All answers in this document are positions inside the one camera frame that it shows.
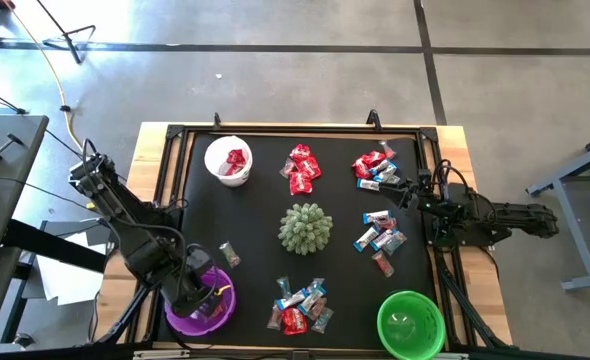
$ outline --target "spiky plant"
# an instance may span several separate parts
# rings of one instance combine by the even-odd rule
[[[317,204],[293,205],[293,209],[286,210],[286,217],[277,236],[288,251],[306,255],[317,250],[323,250],[331,236],[333,218],[324,216]]]

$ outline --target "purple bowl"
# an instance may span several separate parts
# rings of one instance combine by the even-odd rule
[[[231,278],[229,278],[224,271],[217,269],[217,273],[219,275],[216,284],[217,288],[221,288],[226,285],[231,286],[230,288],[224,290],[221,295],[223,297],[222,305],[225,307],[224,311],[205,321],[200,317],[195,316],[195,313],[193,313],[191,316],[181,318],[173,314],[170,304],[166,302],[164,304],[166,318],[173,329],[186,336],[201,336],[220,328],[228,321],[231,314],[235,310],[235,287],[233,286],[233,281],[231,281]],[[205,286],[212,286],[215,282],[215,273],[213,272],[213,269],[211,268],[205,272],[200,279]]]

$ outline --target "green plastic basket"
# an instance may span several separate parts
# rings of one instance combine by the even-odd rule
[[[428,360],[444,346],[444,318],[426,296],[400,291],[386,299],[377,313],[377,333],[391,355],[403,360]]]

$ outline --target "concrete floor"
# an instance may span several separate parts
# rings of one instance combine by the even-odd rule
[[[67,29],[97,25],[95,41],[420,44],[411,0],[44,3]],[[590,2],[582,0],[425,0],[424,7],[434,46],[590,47]],[[38,38],[56,33],[34,3],[18,4],[18,12]],[[0,35],[26,37],[12,18],[0,21]],[[210,121],[218,111],[224,121],[361,123],[376,108],[385,123],[435,123],[421,54],[89,52],[81,66],[66,52],[48,56],[76,108],[76,133],[113,156],[124,175],[143,121]],[[489,198],[532,201],[524,188],[590,141],[590,57],[440,55],[435,63],[446,119],[465,127],[479,190]],[[66,138],[39,52],[0,50],[0,95],[48,115],[50,130]],[[35,168],[48,171],[29,181],[83,202],[65,183],[73,163],[47,136]],[[554,196],[537,201],[561,215]],[[15,215],[33,225],[89,216],[31,189]],[[590,356],[590,289],[565,294],[559,285],[584,275],[559,225],[555,238],[517,233],[497,246],[508,320],[524,349]],[[29,306],[35,315],[20,330],[37,339],[35,349],[85,341],[89,303]]]

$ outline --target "wrapped candy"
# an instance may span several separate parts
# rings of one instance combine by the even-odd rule
[[[297,164],[295,164],[295,161],[293,161],[291,158],[286,159],[286,163],[284,164],[284,167],[282,168],[282,170],[279,171],[279,173],[288,179],[288,176],[290,175],[290,173],[292,173],[293,171],[297,170]]]
[[[319,168],[319,165],[317,165],[317,160],[313,155],[298,162],[297,169],[301,172],[307,173],[311,177],[311,180],[322,175],[322,170]]]
[[[362,159],[366,165],[369,167],[374,167],[386,159],[386,155],[382,154],[381,152],[371,151],[370,154],[362,156]]]
[[[384,246],[384,244],[386,244],[391,238],[393,238],[393,230],[386,230],[373,241],[371,241],[371,246],[375,251],[379,251],[379,249]]]
[[[282,325],[282,310],[277,307],[277,304],[273,304],[273,312],[271,313],[271,318],[268,319],[267,328],[273,330],[280,330]]]
[[[382,172],[373,177],[373,181],[382,182],[392,176],[395,171],[397,171],[397,166],[395,166],[393,163],[390,163],[386,169],[382,170]]]
[[[379,191],[379,183],[372,180],[357,179],[357,188]]]
[[[321,298],[321,299],[317,300],[315,305],[313,305],[313,308],[311,309],[311,311],[309,311],[306,314],[306,316],[308,316],[311,320],[317,320],[319,315],[322,313],[322,310],[324,310],[325,306],[326,306],[326,298]]]
[[[242,261],[242,259],[240,259],[235,253],[235,250],[233,250],[233,245],[231,245],[231,243],[228,241],[220,245],[219,249],[224,253],[226,261],[228,261],[228,265],[231,267],[231,269],[239,265],[239,263]]]
[[[324,295],[326,295],[326,290],[323,287],[320,286],[315,288],[315,290],[313,290],[313,292],[308,295],[306,299],[304,299],[304,301],[302,301],[302,303],[297,306],[297,308],[302,312],[302,314],[306,315],[311,310],[311,307],[313,307],[315,302],[317,302],[317,300],[319,300]]]
[[[362,220],[364,221],[364,224],[368,224],[371,222],[390,220],[392,217],[393,214],[390,212],[390,210],[382,210],[372,213],[364,213],[362,215]]]
[[[394,229],[397,226],[397,219],[394,217],[391,217],[389,219],[385,219],[385,220],[375,220],[373,222],[375,225],[377,225],[377,227],[379,227],[380,229]]]
[[[400,231],[394,231],[393,237],[391,237],[391,239],[388,240],[388,242],[386,242],[384,246],[382,246],[382,249],[386,251],[388,256],[391,256],[393,255],[395,250],[397,250],[397,248],[400,245],[402,245],[405,241],[406,236],[404,236],[404,234],[402,234]]]
[[[282,276],[281,278],[277,279],[277,284],[279,285],[279,288],[282,289],[282,297],[284,299],[288,299],[292,296],[291,286],[288,283],[288,276]]]
[[[315,278],[315,279],[313,279],[313,281],[311,281],[311,284],[308,285],[308,287],[306,288],[306,291],[309,294],[312,293],[313,290],[321,287],[323,282],[324,282],[324,278]]]
[[[379,235],[379,231],[375,226],[371,226],[368,230],[366,230],[364,235],[362,235],[353,243],[353,246],[355,247],[355,249],[357,249],[357,251],[362,252],[366,245],[373,241],[373,239],[375,239],[377,235]]]
[[[395,154],[397,154],[390,146],[386,143],[386,140],[381,140],[379,142],[380,145],[384,148],[384,154],[386,155],[387,159],[392,159]]]
[[[388,161],[388,159],[384,159],[384,161],[382,161],[381,163],[379,163],[379,165],[370,168],[368,171],[372,174],[372,175],[377,175],[378,172],[386,169],[388,167],[388,165],[390,165],[391,162]]]
[[[364,157],[366,155],[362,155],[359,159],[355,160],[353,163],[352,168],[355,171],[355,176],[360,179],[370,179],[371,173],[368,171],[368,165],[364,162]]]
[[[230,164],[230,167],[224,173],[225,176],[231,176],[240,172],[246,166],[246,159],[244,159],[242,149],[229,151],[226,163]]]
[[[395,269],[393,269],[391,263],[386,260],[386,257],[381,250],[375,253],[375,255],[371,256],[371,258],[377,262],[377,266],[379,266],[379,269],[382,270],[384,276],[391,277],[391,275],[393,275]]]
[[[290,173],[289,188],[291,195],[310,194],[313,192],[311,177],[307,173],[294,171]]]
[[[297,305],[300,302],[304,301],[304,299],[306,299],[307,296],[308,291],[306,291],[306,289],[300,289],[298,292],[293,294],[293,296],[289,297],[288,299],[277,300],[277,307],[279,307],[280,310],[284,310],[288,307]]]
[[[309,156],[311,156],[311,149],[306,145],[297,144],[295,149],[291,151],[291,159],[295,162],[306,160]]]
[[[331,316],[333,316],[333,310],[329,308],[324,308],[324,310],[322,310],[322,313],[317,318],[317,321],[315,321],[315,325],[313,325],[311,330],[323,334],[324,331],[326,331],[326,326],[328,325],[328,322],[331,320]]]
[[[286,328],[285,335],[303,334],[308,330],[308,323],[304,315],[297,309],[286,309],[282,313],[282,321]]]
[[[399,176],[391,175],[388,178],[382,180],[381,183],[383,183],[383,184],[399,184],[400,181],[402,181],[402,179],[400,179]]]

